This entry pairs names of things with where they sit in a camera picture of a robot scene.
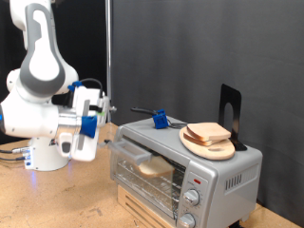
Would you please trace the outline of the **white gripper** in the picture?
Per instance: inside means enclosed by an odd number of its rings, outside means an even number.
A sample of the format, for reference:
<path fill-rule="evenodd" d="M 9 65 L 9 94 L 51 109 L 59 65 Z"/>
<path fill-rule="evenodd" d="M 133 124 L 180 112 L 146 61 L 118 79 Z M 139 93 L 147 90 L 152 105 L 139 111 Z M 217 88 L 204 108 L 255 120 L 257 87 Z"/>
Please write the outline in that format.
<path fill-rule="evenodd" d="M 111 140 L 99 142 L 99 132 L 105 126 L 107 113 L 115 113 L 117 107 L 109 106 L 109 99 L 98 88 L 75 88 L 73 107 L 80 118 L 80 130 L 73 135 L 70 157 L 73 160 L 91 162 L 95 159 L 97 147 L 106 147 Z"/>

